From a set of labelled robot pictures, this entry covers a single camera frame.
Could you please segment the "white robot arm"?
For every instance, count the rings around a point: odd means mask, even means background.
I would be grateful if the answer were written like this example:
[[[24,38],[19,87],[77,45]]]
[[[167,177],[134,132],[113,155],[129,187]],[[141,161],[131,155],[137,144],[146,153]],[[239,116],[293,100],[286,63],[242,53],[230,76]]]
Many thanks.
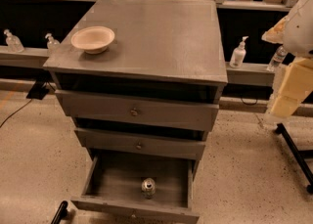
[[[313,92],[313,0],[298,0],[262,40],[279,43],[294,55],[290,64],[276,69],[267,109],[275,117],[288,118]]]

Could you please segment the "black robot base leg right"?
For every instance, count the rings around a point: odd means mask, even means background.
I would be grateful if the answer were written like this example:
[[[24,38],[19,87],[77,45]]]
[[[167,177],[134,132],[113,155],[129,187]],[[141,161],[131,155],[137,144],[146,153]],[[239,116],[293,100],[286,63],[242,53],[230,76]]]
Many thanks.
[[[304,176],[308,181],[308,185],[306,186],[306,191],[309,194],[313,194],[313,171],[307,164],[307,160],[313,158],[313,150],[300,150],[296,144],[294,143],[291,135],[289,134],[288,130],[284,126],[283,123],[278,123],[277,128],[275,130],[277,135],[282,135],[285,139],[288,147],[291,150],[295,160],[297,161],[298,165],[300,166]]]

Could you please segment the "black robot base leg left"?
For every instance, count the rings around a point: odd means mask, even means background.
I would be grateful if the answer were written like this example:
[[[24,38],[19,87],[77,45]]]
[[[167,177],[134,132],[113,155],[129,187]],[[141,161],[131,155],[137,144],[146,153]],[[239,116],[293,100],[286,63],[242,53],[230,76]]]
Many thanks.
[[[51,221],[51,224],[60,224],[60,222],[67,217],[67,201],[62,201]]]

